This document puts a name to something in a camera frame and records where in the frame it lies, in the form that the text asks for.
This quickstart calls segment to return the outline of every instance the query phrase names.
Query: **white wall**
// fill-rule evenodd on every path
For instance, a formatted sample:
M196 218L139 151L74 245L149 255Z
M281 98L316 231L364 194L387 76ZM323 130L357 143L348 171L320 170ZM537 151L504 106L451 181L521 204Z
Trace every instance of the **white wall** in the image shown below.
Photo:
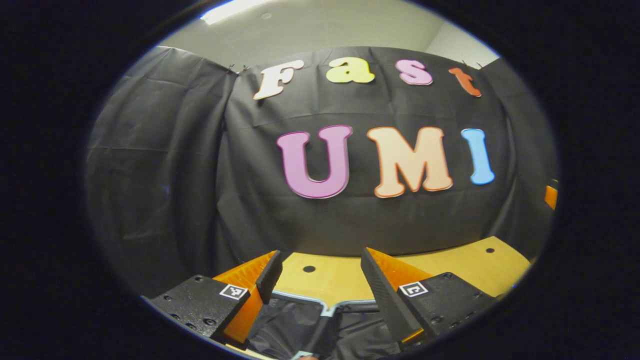
M480 68L477 63L485 66L500 57L493 49L450 22L442 24L425 53L464 61L476 69Z
M424 51L444 19L403 0L272 0L207 25L195 19L160 45L242 69L343 46Z

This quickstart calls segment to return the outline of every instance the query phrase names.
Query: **ceiling light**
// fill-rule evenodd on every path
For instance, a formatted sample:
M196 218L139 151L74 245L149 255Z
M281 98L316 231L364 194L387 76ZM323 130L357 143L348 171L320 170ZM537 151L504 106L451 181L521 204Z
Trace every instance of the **ceiling light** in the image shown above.
M207 25L211 25L222 19L235 15L239 12L245 11L256 5L266 3L270 0L232 0L228 3L224 3L216 8L204 13L200 18L204 20Z

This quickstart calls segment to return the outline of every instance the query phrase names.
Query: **blue letter i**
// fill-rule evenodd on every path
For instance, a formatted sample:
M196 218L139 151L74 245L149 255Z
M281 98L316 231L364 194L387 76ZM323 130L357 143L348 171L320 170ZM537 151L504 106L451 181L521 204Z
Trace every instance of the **blue letter i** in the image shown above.
M467 139L471 158L474 160L474 173L471 175L471 182L476 185L488 184L495 179L495 174L489 166L489 155L484 146L484 131L480 129L464 129L462 137Z

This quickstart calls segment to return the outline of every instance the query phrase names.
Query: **black cloth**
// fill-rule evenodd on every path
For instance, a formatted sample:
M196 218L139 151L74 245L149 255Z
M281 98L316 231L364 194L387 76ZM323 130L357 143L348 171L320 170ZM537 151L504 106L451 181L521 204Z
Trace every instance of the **black cloth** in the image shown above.
M345 56L367 60L375 79L329 81L328 63ZM395 68L402 59L425 64L433 83L402 81ZM283 92L253 100L260 72L293 60L305 66ZM473 77L480 98L449 73L455 67ZM237 75L195 54L157 47L127 71L96 121L86 163L90 216L107 257L148 297L276 249L358 256L368 246L400 255L495 234L531 259L552 214L544 203L554 173L545 166L554 157L545 121L501 62L476 70L415 51L345 47ZM310 133L308 174L324 179L326 143L317 132L339 124L353 128L348 185L329 199L296 195L285 180L277 138ZM381 126L397 128L412 147L420 128L442 129L453 186L376 197L378 150L366 134ZM486 135L495 173L488 184L470 180L472 157L460 135L467 128Z
M324 322L321 311L319 303L274 295L253 323L248 348L278 360L300 350L320 360L375 360L400 352L375 303L339 305ZM310 344L317 327L317 341Z
M88 144L90 218L105 255L142 295L237 265L215 241L216 159L236 75L156 47L107 96Z
M481 73L504 108L513 168L509 195L486 235L495 235L533 260L552 227L554 210L544 201L547 185L556 190L562 185L557 139L544 107L506 60L495 60Z

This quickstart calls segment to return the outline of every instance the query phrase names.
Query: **pink letter u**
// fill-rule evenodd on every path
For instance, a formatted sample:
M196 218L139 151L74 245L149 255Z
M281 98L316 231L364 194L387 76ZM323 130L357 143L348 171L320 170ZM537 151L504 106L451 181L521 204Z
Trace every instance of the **pink letter u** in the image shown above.
M329 176L322 181L313 180L307 172L305 145L308 133L298 131L284 134L277 144L282 149L284 176L294 193L310 199L325 199L338 195L349 182L349 157L347 138L353 133L351 126L328 126L318 132L318 137L326 141L329 155Z

